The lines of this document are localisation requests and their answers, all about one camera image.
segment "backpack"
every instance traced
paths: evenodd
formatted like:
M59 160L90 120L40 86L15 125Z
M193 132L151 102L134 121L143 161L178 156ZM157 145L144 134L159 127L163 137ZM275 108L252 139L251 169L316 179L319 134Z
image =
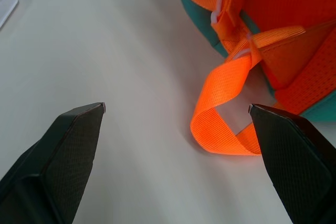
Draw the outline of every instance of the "backpack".
M274 108L336 121L336 0L181 0L224 63L207 77L191 120L205 150L260 155L252 123L235 134L216 107L235 99L260 65Z

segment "orange backpack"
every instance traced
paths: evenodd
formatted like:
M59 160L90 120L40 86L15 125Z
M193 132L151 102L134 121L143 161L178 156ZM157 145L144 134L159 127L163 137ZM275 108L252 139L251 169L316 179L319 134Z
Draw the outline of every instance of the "orange backpack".
M226 59L207 77L191 131L209 152L260 155L253 124L235 135L215 109L261 64L277 108L336 121L336 0L181 0Z

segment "white table surface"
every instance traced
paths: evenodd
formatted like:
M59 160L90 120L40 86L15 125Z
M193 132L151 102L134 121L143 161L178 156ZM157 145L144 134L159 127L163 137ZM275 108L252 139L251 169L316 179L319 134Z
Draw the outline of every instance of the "white table surface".
M0 30L0 176L59 114L103 101L74 223L291 223L261 157L195 144L195 103L223 59L179 0L19 1Z

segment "white surface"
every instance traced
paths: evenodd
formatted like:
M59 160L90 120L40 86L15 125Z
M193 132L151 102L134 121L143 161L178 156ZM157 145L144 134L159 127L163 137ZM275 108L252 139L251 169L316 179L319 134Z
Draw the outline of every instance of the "white surface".
M0 0L0 28L9 17L18 0Z
M0 30L0 176L56 116L103 101L74 223L290 223L261 157L191 136L221 61L179 0L20 0Z

